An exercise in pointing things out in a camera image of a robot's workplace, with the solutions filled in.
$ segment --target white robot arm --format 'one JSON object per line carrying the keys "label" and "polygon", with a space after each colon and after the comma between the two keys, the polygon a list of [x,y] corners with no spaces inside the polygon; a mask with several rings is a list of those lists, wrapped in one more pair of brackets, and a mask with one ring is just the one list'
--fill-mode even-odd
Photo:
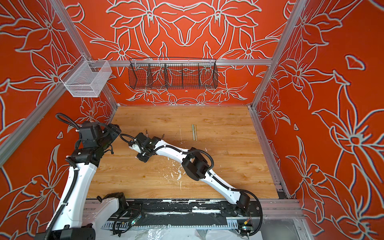
{"label": "white robot arm", "polygon": [[[132,138],[133,141],[127,141],[124,136]],[[195,148],[179,148],[168,144],[158,137],[150,139],[143,133],[139,133],[136,137],[132,137],[127,134],[120,134],[120,137],[129,144],[129,148],[138,152],[137,158],[139,160],[147,162],[148,159],[154,154],[169,157],[170,159],[181,163],[190,178],[210,185],[222,194],[229,203],[236,204],[244,212],[247,212],[250,201],[249,196],[246,194],[248,191],[236,189],[219,177],[212,170],[214,162],[208,153]],[[210,159],[210,166],[202,154],[206,155]]]}
{"label": "white robot arm", "polygon": [[[78,126],[72,119],[62,113],[58,113],[56,117],[76,128],[76,131],[79,132],[79,140],[75,144],[72,155],[67,156],[66,159],[70,164],[70,169],[59,206],[49,222],[46,232],[37,233],[34,237],[35,240],[92,240],[95,239],[97,232],[101,230],[101,226],[107,220],[111,220],[112,216],[112,221],[116,223],[128,210],[135,210],[134,206],[128,206],[124,193],[108,194],[103,199],[98,197],[100,205],[96,209],[87,210],[85,206],[89,185],[99,166],[100,159],[107,151],[111,151],[113,154],[112,147],[110,150],[107,150],[107,148],[119,135],[123,141],[128,143],[131,149],[138,152],[137,158],[143,162],[147,162],[152,155],[157,154],[181,163],[190,178],[205,182],[221,193],[230,204],[234,205],[235,211],[239,215],[245,216],[248,213],[250,198],[247,194],[256,199],[261,211],[261,205],[257,197],[247,190],[234,188],[219,177],[212,170],[214,166],[212,157],[202,150],[195,148],[182,149],[170,145],[158,137],[150,139],[143,133],[139,133],[136,137],[120,134],[119,126],[114,124],[106,125],[100,122],[86,121]],[[130,137],[133,140],[128,141],[123,136]],[[79,148],[80,142],[83,144],[83,148]],[[210,159],[210,165],[202,154]],[[141,218],[141,209],[136,210],[137,215],[131,219],[131,225]],[[246,233],[240,232],[240,234],[248,234],[249,236],[255,234],[260,229],[261,222],[259,222],[257,230],[253,231],[253,233],[248,231]],[[113,233],[120,236],[120,233],[115,233],[115,230],[113,230]]]}

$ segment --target floral wallpaper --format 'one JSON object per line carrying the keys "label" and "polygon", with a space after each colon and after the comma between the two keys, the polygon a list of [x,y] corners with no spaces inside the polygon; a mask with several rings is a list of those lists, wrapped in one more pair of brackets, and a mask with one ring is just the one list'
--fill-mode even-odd
{"label": "floral wallpaper", "polygon": [[44,232],[60,201],[68,176],[65,156],[73,152],[79,134],[56,119],[58,112],[77,123],[107,122],[112,114],[100,98],[65,92],[0,167],[0,239],[32,239]]}
{"label": "floral wallpaper", "polygon": [[[47,97],[80,56],[48,0],[0,2],[0,144]],[[78,134],[55,118],[107,122],[113,108],[99,98],[58,100],[0,167],[0,239],[32,239],[43,232],[67,177],[65,156]]]}
{"label": "floral wallpaper", "polygon": [[384,4],[309,0],[256,110],[315,239],[384,236]]}
{"label": "floral wallpaper", "polygon": [[0,3],[0,144],[80,56],[48,0]]}
{"label": "floral wallpaper", "polygon": [[[63,0],[96,60],[130,58],[271,58],[294,0]],[[266,66],[218,68],[218,88],[133,90],[115,67],[110,90],[121,105],[251,103]]]}

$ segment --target wire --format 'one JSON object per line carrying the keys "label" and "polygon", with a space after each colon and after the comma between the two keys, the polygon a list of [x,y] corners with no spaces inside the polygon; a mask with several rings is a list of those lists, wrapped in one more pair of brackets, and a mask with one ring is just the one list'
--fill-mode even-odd
{"label": "wire", "polygon": [[56,116],[56,118],[57,118],[58,120],[60,120],[61,122],[66,123],[66,124],[68,124],[68,125],[70,125],[70,126],[72,126],[72,127],[74,127],[74,128],[77,129],[77,131],[78,131],[78,133],[79,133],[79,140],[77,140],[76,143],[74,144],[74,148],[75,148],[75,149],[79,149],[79,146],[80,146],[80,143],[81,143],[81,139],[83,138],[83,137],[81,136],[81,132],[80,132],[79,125],[77,125],[77,123],[75,123],[75,121],[73,121],[70,117],[68,117],[68,116],[65,115],[64,113],[56,113],[55,116]]}
{"label": "wire", "polygon": [[106,152],[108,152],[108,151],[111,151],[111,154],[115,154],[115,153],[113,152],[112,144],[110,144],[109,146],[111,146],[111,149],[105,150],[104,153],[106,153]]}
{"label": "wire", "polygon": [[51,222],[49,224],[49,226],[47,227],[44,240],[48,240],[49,239],[49,237],[51,235],[51,232],[52,232],[52,229],[53,229],[53,226],[55,225],[57,219],[59,218],[60,214],[62,213],[64,207],[68,203],[68,200],[69,200],[69,198],[70,198],[70,196],[71,196],[71,194],[73,192],[74,186],[76,185],[77,177],[79,175],[79,170],[76,169],[77,168],[76,163],[71,161],[69,158],[66,158],[65,160],[70,164],[71,167],[73,167],[73,180],[72,180],[71,186],[70,186],[67,194],[65,195],[65,198],[64,198],[63,202],[61,203],[61,206],[56,211],[55,215],[53,216],[53,218],[52,218],[52,220],[51,220]]}
{"label": "wire", "polygon": [[[130,137],[130,138],[132,138],[133,139],[133,141],[128,141],[127,139],[125,139],[125,138],[123,138],[123,136],[126,136],[126,137]],[[132,145],[132,144],[135,144],[135,138],[134,137],[132,137],[131,135],[128,135],[128,134],[125,134],[125,133],[122,133],[122,134],[120,134],[120,138],[121,138],[121,140],[123,140],[124,142],[126,142],[126,143],[128,143],[130,146]]]}
{"label": "wire", "polygon": [[[126,215],[129,210],[131,210],[131,212],[133,212],[132,210],[137,210],[136,216],[128,218],[128,219],[120,219],[122,216]],[[109,218],[108,221],[114,221],[113,226],[112,226],[113,235],[118,234],[119,237],[120,237],[122,233],[127,232],[132,227],[132,225],[130,225],[124,231],[116,230],[116,225],[117,225],[118,222],[130,222],[130,221],[133,221],[136,218],[138,218],[140,216],[140,214],[141,214],[141,207],[139,205],[132,205],[132,206],[128,207],[125,211],[121,212],[117,218]]]}
{"label": "wire", "polygon": [[256,203],[257,203],[257,205],[259,207],[259,210],[260,210],[260,221],[259,221],[259,225],[257,226],[256,230],[254,230],[253,232],[249,233],[250,236],[255,235],[260,230],[260,228],[262,227],[262,223],[263,223],[263,210],[262,210],[262,205],[261,205],[259,199],[255,196],[255,194],[253,194],[252,192],[250,192],[248,190],[244,190],[244,189],[231,189],[231,191],[234,191],[234,192],[245,192],[245,193],[248,193],[248,194],[252,195],[255,198]]}
{"label": "wire", "polygon": [[182,154],[190,154],[190,153],[193,153],[193,152],[200,152],[200,153],[205,154],[209,158],[209,160],[211,161],[211,166],[208,167],[208,169],[207,169],[208,174],[211,175],[209,170],[211,170],[214,167],[214,159],[207,152],[204,152],[203,150],[200,150],[200,149],[192,149],[190,151],[184,152],[184,151],[181,151],[180,149],[178,149],[178,148],[176,148],[176,147],[174,147],[172,145],[165,145],[165,146],[160,146],[160,147],[155,148],[148,157],[151,157],[154,153],[156,153],[157,150],[165,148],[165,147],[171,148],[171,149],[173,149],[173,150],[175,150],[177,152],[181,152]]}
{"label": "wire", "polygon": [[259,207],[259,210],[260,210],[260,221],[259,221],[259,225],[257,226],[256,230],[255,230],[254,232],[252,232],[252,233],[249,234],[250,236],[255,235],[255,234],[260,230],[260,228],[261,228],[261,226],[262,226],[262,223],[263,223],[263,210],[262,210],[261,203],[260,203],[259,199],[256,197],[256,195],[253,194],[252,192],[248,191],[248,190],[244,190],[244,189],[232,189],[232,188],[228,187],[227,185],[225,185],[224,183],[222,183],[221,181],[219,181],[215,176],[212,176],[212,178],[213,178],[216,182],[218,182],[221,186],[223,186],[224,188],[226,188],[226,189],[228,189],[228,190],[231,190],[231,191],[234,191],[234,192],[245,192],[245,193],[248,193],[248,194],[252,195],[252,196],[255,198],[256,203],[257,203],[257,205],[258,205],[258,207]]}

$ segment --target wood grain surface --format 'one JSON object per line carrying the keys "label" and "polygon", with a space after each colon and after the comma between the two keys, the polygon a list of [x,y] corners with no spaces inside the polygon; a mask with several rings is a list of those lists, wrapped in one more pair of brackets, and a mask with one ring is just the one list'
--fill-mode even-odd
{"label": "wood grain surface", "polygon": [[[278,198],[245,106],[124,106],[112,123],[134,137],[146,131],[150,138],[164,134],[164,141],[172,145],[207,151],[214,159],[214,171],[229,184],[259,198]],[[197,127],[197,141],[192,124]],[[190,179],[172,159],[152,156],[141,162],[119,137],[113,149],[114,155],[108,152],[100,161],[90,198],[112,192],[124,192],[126,198],[224,198],[209,185]]]}

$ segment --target black wire basket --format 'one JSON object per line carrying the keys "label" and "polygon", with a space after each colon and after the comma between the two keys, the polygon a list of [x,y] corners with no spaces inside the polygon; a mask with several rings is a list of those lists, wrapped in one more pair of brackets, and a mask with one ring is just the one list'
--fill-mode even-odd
{"label": "black wire basket", "polygon": [[215,59],[131,58],[129,86],[133,89],[215,89]]}

